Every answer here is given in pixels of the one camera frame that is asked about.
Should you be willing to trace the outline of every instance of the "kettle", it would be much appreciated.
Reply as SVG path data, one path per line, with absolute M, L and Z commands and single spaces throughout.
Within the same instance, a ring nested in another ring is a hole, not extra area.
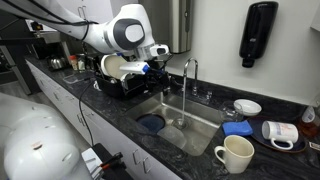
M 67 62 L 66 62 L 66 59 L 63 58 L 63 57 L 61 57 L 61 58 L 52 58 L 52 59 L 50 59 L 49 65 L 53 69 L 62 69 L 62 68 L 67 66 Z

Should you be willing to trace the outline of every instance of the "kitchen sink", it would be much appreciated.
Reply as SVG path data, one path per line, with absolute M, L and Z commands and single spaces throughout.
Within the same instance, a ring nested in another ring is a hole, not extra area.
M 181 119 L 182 112 L 182 97 L 173 94 L 163 96 L 158 93 L 127 111 L 126 115 L 136 120 L 144 114 L 154 113 L 165 119 L 165 126 L 171 126 L 174 120 Z M 181 129 L 181 132 L 186 143 L 183 147 L 174 145 L 190 155 L 199 156 L 221 125 L 219 112 L 186 99 L 184 116 L 187 126 Z

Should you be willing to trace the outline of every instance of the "cup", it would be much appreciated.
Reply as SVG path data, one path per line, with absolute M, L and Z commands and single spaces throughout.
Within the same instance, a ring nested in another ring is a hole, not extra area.
M 219 114 L 222 122 L 239 122 L 243 119 L 242 107 L 237 105 L 234 106 L 234 101 L 225 101 L 219 107 Z
M 218 155 L 219 151 L 224 151 L 223 158 Z M 224 139 L 223 146 L 214 148 L 214 153 L 229 173 L 238 174 L 247 168 L 254 154 L 254 148 L 245 138 L 230 135 Z
M 262 135 L 265 139 L 269 139 L 274 147 L 282 150 L 292 149 L 293 143 L 297 142 L 299 137 L 299 133 L 295 125 L 272 121 L 263 122 Z M 288 143 L 289 146 L 279 146 L 275 141 Z

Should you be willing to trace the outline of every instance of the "small white bowl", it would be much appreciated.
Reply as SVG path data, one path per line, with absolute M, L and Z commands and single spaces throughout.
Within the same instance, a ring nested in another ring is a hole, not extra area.
M 258 103 L 247 99 L 238 99 L 234 101 L 233 105 L 236 108 L 237 112 L 243 114 L 244 116 L 256 116 L 262 110 L 261 106 Z

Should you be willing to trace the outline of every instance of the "backsplash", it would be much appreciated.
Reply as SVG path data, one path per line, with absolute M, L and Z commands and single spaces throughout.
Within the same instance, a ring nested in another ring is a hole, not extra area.
M 171 75 L 174 80 L 183 84 L 183 79 L 181 76 Z M 207 105 L 209 107 L 218 109 L 224 101 L 235 101 L 237 99 L 249 99 L 257 102 L 261 107 L 262 111 L 259 116 L 272 117 L 274 120 L 279 120 L 283 122 L 295 123 L 299 117 L 302 116 L 306 105 L 285 101 L 281 99 L 276 99 L 260 94 L 255 94 L 251 92 L 246 92 L 238 89 L 233 89 L 221 85 L 211 84 L 204 81 L 198 80 L 198 96 L 191 94 L 191 89 L 194 80 L 187 79 L 187 99 L 196 101 L 198 103 Z M 182 96 L 182 89 L 179 85 L 174 85 L 172 83 L 171 92 Z M 211 98 L 208 97 L 208 92 L 212 92 Z

